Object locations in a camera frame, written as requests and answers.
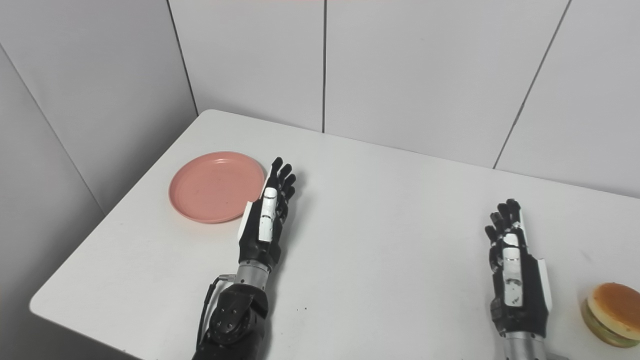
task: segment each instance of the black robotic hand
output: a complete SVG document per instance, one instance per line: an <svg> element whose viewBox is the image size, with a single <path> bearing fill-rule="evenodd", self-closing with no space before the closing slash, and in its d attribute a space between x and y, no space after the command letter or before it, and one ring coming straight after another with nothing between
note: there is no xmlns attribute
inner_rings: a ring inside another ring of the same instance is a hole
<svg viewBox="0 0 640 360"><path fill-rule="evenodd" d="M282 158L276 158L271 164L262 196L247 203L238 231L239 262L255 260L271 271L280 260L282 225L289 214L289 199L296 192L293 187L296 176L291 170L290 164L282 166Z"/></svg>
<svg viewBox="0 0 640 360"><path fill-rule="evenodd" d="M269 313L264 292L269 274L280 260L280 235L287 220L289 199L295 193L291 165L277 158L271 164L262 195L248 202L238 239L239 266L235 275L221 275L210 286L200 316L198 341L193 360L254 360L264 338ZM202 326L209 302L219 280L232 281L222 291L211 313L209 327Z"/></svg>
<svg viewBox="0 0 640 360"><path fill-rule="evenodd" d="M491 316L510 360L546 360L543 338L551 294L544 260L534 258L527 238L519 203L509 199L491 214L493 226L485 227L491 249L495 298Z"/></svg>

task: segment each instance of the black cable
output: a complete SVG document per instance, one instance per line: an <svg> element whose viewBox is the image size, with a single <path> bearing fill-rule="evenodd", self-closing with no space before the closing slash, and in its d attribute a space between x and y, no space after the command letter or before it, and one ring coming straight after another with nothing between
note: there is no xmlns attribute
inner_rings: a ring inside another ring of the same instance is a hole
<svg viewBox="0 0 640 360"><path fill-rule="evenodd" d="M198 339L196 340L196 348L200 345L200 340L202 340L202 326L204 324L204 318L207 315L207 310L209 308L209 303L211 301L211 297L213 296L213 291L216 289L216 285L220 281L220 276L218 276L213 283L209 285L209 290L207 291L207 296L204 298L204 305L202 306L202 314L200 315L200 325L198 326Z"/></svg>

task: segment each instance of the tabletop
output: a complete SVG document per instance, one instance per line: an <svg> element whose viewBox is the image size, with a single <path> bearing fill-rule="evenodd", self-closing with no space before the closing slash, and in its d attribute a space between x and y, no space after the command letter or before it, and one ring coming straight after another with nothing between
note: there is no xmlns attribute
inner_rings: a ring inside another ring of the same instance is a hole
<svg viewBox="0 0 640 360"><path fill-rule="evenodd" d="M222 111L203 112L33 297L35 314L144 360L191 359L202 301L237 270L239 219L199 224L169 203L208 152L293 165L296 195L269 279L263 359L500 359L484 226L523 206L547 260L547 348L640 357L596 339L580 302L600 282L640 289L640 200Z"/></svg>

